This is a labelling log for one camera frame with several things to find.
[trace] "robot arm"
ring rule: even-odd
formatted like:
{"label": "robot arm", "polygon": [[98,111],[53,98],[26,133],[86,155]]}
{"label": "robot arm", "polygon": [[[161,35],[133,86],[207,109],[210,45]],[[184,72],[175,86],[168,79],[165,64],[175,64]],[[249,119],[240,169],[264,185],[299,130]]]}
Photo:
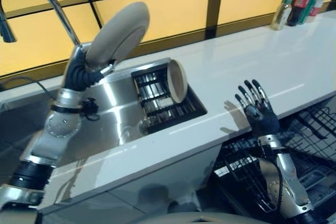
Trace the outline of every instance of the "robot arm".
{"label": "robot arm", "polygon": [[20,157],[12,177],[0,187],[0,210],[5,205],[37,206],[54,168],[81,126],[82,93],[114,70],[113,64],[88,72],[85,55],[89,44],[75,47],[62,88],[51,106],[45,126],[36,132]]}
{"label": "robot arm", "polygon": [[252,81],[254,86],[247,80],[244,83],[252,96],[239,86],[246,101],[237,94],[235,97],[244,108],[254,136],[261,143],[259,164],[270,200],[289,223],[328,223],[314,212],[314,206],[297,177],[293,160],[276,137],[280,125],[265,91],[256,80]]}

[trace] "soda bottle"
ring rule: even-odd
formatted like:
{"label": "soda bottle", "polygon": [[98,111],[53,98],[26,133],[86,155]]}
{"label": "soda bottle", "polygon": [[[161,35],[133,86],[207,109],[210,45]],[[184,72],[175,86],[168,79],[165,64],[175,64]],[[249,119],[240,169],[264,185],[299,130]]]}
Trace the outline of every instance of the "soda bottle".
{"label": "soda bottle", "polygon": [[298,24],[301,13],[307,6],[308,1],[309,0],[295,0],[294,7],[287,20],[287,25],[296,26]]}

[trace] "chrome faucet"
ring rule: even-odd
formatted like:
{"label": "chrome faucet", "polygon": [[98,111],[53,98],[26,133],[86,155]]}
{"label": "chrome faucet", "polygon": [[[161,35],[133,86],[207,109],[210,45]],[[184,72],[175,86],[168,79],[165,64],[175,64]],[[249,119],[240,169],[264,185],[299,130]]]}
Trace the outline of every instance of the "chrome faucet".
{"label": "chrome faucet", "polygon": [[[66,17],[65,13],[63,12],[59,2],[57,0],[48,0],[48,1],[51,3],[52,7],[54,8],[58,18],[62,22],[73,44],[77,47],[81,47],[81,43],[79,42],[79,39],[74,29],[70,25],[70,22],[68,18]],[[2,8],[1,0],[0,0],[0,34],[3,37],[4,42],[16,42],[16,38],[11,30],[11,27],[9,26],[6,15]]]}

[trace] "stainless steel sink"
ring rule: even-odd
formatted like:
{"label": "stainless steel sink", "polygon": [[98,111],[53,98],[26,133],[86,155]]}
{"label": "stainless steel sink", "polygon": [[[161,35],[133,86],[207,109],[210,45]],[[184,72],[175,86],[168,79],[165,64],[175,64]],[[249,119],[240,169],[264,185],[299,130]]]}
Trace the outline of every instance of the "stainless steel sink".
{"label": "stainless steel sink", "polygon": [[[167,64],[162,59],[116,71],[85,91],[83,98],[95,98],[99,105],[98,121],[83,117],[79,133],[70,141],[60,165],[136,140],[143,134],[139,125],[145,117],[131,74]],[[42,129],[50,108],[45,94],[6,104],[10,110],[0,113],[0,184],[15,169],[30,136]]]}

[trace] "wire rack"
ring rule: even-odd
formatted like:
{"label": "wire rack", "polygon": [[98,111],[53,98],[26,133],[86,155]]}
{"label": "wire rack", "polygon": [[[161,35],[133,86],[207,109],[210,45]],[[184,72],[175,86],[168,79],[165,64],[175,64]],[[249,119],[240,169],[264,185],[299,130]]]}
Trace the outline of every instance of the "wire rack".
{"label": "wire rack", "polygon": [[[281,121],[284,131],[278,135],[295,163],[302,184],[309,189],[336,170],[336,114],[329,108],[312,106]],[[250,191],[264,212],[276,210],[268,198],[266,181],[259,161],[248,148],[259,143],[250,135],[224,143],[214,165],[214,173],[234,179]]]}
{"label": "wire rack", "polygon": [[150,72],[136,72],[132,77],[146,114],[145,127],[148,133],[206,114],[205,108],[190,87],[183,102],[176,103],[172,100],[167,82],[167,64]]}

